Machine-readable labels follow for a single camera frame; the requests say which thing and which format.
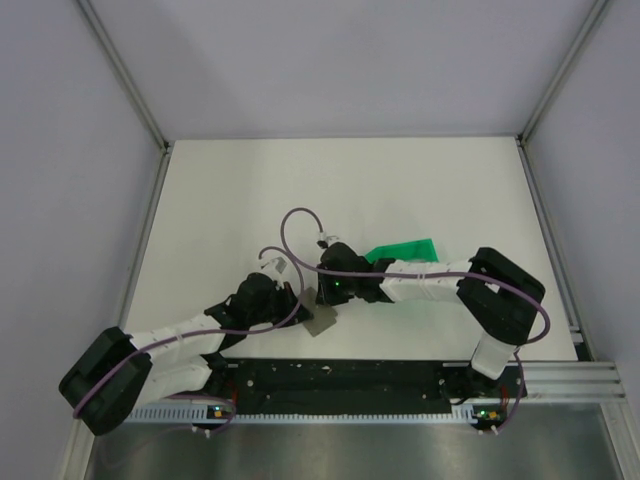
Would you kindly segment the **grey card holder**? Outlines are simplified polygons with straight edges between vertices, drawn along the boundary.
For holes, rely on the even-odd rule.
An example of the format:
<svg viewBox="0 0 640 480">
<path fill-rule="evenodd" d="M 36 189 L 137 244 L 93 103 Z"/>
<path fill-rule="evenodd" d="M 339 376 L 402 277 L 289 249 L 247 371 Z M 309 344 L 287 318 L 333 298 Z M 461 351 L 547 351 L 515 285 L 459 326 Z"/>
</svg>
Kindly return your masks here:
<svg viewBox="0 0 640 480">
<path fill-rule="evenodd" d="M 307 287 L 302 295 L 302 305 L 309 312 L 309 317 L 301 324 L 312 337 L 317 337 L 337 323 L 337 311 L 331 306 L 316 303 L 317 292 Z"/>
</svg>

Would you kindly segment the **green plastic bin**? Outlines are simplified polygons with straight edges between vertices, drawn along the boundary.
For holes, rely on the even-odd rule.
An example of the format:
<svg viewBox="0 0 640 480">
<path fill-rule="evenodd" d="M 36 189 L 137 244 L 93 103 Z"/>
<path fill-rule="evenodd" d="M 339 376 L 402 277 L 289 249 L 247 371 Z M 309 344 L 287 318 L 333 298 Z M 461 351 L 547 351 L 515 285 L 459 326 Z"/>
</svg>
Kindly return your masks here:
<svg viewBox="0 0 640 480">
<path fill-rule="evenodd" d="M 430 238 L 378 246 L 365 254 L 364 257 L 370 263 L 384 258 L 407 262 L 439 261 L 435 245 Z"/>
</svg>

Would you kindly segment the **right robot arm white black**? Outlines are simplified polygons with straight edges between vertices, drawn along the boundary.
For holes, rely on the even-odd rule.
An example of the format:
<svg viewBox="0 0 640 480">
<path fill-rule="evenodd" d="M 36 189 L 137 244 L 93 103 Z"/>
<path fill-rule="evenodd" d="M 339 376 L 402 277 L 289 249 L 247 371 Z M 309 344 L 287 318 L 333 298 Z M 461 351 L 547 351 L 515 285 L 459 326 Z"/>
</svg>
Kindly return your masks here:
<svg viewBox="0 0 640 480">
<path fill-rule="evenodd" d="M 397 258 L 369 260 L 340 241 L 319 242 L 316 303 L 338 306 L 354 298 L 368 303 L 413 300 L 461 304 L 483 333 L 472 355 L 466 380 L 487 396 L 504 380 L 503 371 L 529 340 L 546 288 L 534 276 L 491 247 L 469 260 L 452 263 Z"/>
</svg>

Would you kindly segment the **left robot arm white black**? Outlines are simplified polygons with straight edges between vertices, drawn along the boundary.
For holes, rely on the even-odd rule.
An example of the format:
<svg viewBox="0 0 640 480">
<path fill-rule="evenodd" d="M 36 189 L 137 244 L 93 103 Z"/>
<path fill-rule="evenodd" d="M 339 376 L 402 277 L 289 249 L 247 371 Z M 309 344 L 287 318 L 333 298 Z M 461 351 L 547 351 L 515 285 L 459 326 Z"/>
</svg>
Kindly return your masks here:
<svg viewBox="0 0 640 480">
<path fill-rule="evenodd" d="M 59 392 L 96 436 L 141 406 L 183 392 L 216 396 L 227 374 L 218 354 L 250 335 L 298 325 L 312 312 L 291 285 L 250 274 L 224 301 L 172 326 L 138 333 L 101 332 L 59 383 Z"/>
</svg>

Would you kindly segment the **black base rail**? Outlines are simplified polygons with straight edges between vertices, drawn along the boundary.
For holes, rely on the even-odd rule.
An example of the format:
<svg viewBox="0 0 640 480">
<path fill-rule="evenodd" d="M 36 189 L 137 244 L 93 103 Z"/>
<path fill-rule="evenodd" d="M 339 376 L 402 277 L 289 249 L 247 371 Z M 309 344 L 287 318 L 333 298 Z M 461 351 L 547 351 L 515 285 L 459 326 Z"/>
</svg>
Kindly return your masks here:
<svg viewBox="0 0 640 480">
<path fill-rule="evenodd" d="M 508 366 L 487 380 L 467 362 L 224 359 L 200 391 L 230 399 L 238 413 L 444 413 L 463 400 L 514 400 L 522 375 Z"/>
</svg>

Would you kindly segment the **left aluminium frame post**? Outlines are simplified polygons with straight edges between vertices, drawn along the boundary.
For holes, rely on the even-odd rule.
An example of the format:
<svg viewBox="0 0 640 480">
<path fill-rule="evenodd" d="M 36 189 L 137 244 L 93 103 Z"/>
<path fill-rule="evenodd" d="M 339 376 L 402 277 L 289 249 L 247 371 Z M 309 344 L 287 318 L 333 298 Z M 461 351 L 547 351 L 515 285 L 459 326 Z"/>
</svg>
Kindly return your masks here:
<svg viewBox="0 0 640 480">
<path fill-rule="evenodd" d="M 141 125 L 151 137 L 159 151 L 166 153 L 170 148 L 170 141 L 151 112 L 142 92 L 138 88 L 126 62 L 106 29 L 102 19 L 92 1 L 74 0 L 74 7 L 93 35 L 116 81 L 124 92 L 130 106 L 134 110 Z"/>
</svg>

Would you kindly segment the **aluminium frame post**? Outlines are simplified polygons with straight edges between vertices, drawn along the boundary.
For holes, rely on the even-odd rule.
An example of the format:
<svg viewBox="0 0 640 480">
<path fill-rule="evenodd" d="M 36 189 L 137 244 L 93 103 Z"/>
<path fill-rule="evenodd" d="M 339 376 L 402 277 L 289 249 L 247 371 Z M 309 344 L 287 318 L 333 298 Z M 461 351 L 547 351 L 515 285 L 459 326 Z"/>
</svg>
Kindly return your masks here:
<svg viewBox="0 0 640 480">
<path fill-rule="evenodd" d="M 170 141 L 151 112 L 142 92 L 138 88 L 126 62 L 106 29 L 102 19 L 92 1 L 74 0 L 74 7 L 93 35 L 116 81 L 124 92 L 130 106 L 134 110 L 141 125 L 151 137 L 159 151 L 166 153 L 170 148 Z"/>
<path fill-rule="evenodd" d="M 615 2 L 611 0 L 596 0 L 592 2 L 586 17 L 581 22 L 577 33 L 572 38 L 560 63 L 554 70 L 539 100 L 536 102 L 521 132 L 517 136 L 518 144 L 522 148 L 534 137 L 540 124 L 566 85 L 573 70 L 614 4 Z"/>
</svg>

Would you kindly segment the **right aluminium frame post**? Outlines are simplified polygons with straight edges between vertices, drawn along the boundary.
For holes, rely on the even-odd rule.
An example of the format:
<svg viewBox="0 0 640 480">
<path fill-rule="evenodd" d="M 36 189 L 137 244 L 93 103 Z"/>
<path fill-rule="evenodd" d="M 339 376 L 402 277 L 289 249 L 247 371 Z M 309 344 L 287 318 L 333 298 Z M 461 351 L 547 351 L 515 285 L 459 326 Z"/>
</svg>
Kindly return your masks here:
<svg viewBox="0 0 640 480">
<path fill-rule="evenodd" d="M 540 124 L 566 85 L 573 70 L 614 4 L 615 2 L 611 0 L 596 0 L 592 2 L 586 17 L 581 22 L 577 33 L 572 38 L 560 63 L 554 70 L 539 100 L 536 102 L 521 132 L 517 136 L 518 144 L 522 148 L 534 137 Z"/>
</svg>

